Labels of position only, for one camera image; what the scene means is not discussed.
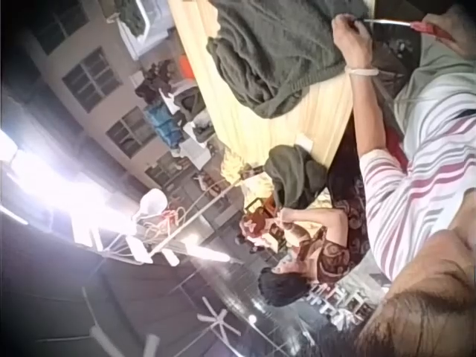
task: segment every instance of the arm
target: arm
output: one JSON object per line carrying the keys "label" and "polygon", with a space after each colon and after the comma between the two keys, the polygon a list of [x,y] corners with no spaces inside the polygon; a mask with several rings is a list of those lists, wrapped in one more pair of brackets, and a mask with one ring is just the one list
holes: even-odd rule
{"label": "arm", "polygon": [[310,210],[292,210],[284,208],[280,213],[284,222],[314,222],[327,228],[326,239],[347,247],[349,223],[343,210],[335,208],[313,208]]}
{"label": "arm", "polygon": [[[372,68],[372,39],[361,22],[349,15],[337,15],[332,21],[334,43],[341,50],[351,69]],[[359,158],[375,150],[385,149],[385,128],[382,110],[371,77],[350,75],[353,93],[354,121]]]}

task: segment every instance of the wooden table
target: wooden table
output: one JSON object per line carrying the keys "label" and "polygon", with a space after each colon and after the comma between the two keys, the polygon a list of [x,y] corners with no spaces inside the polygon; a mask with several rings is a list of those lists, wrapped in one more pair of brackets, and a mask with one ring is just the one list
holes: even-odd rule
{"label": "wooden table", "polygon": [[[373,13],[375,0],[365,2]],[[293,145],[297,135],[304,134],[313,142],[313,158],[331,164],[352,110],[346,74],[311,86],[289,113],[262,119],[237,101],[207,52],[208,37],[215,37],[219,29],[215,7],[208,0],[169,0],[169,6],[221,142],[247,163],[258,165],[264,164],[272,147]]]}

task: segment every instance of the striped shirt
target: striped shirt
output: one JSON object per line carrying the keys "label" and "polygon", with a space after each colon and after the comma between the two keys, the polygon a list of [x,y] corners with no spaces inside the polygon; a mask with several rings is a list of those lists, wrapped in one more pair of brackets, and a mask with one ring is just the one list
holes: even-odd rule
{"label": "striped shirt", "polygon": [[419,99],[404,140],[408,172],[386,150],[360,160],[370,248],[391,280],[476,187],[476,74],[438,77]]}

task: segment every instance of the bracelet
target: bracelet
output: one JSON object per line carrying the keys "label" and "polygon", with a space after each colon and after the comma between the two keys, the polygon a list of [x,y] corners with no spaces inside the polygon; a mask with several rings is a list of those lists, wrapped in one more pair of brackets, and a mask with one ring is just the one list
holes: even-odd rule
{"label": "bracelet", "polygon": [[357,76],[373,77],[379,74],[379,70],[377,68],[350,68],[345,66],[344,70],[347,74],[355,74]]}

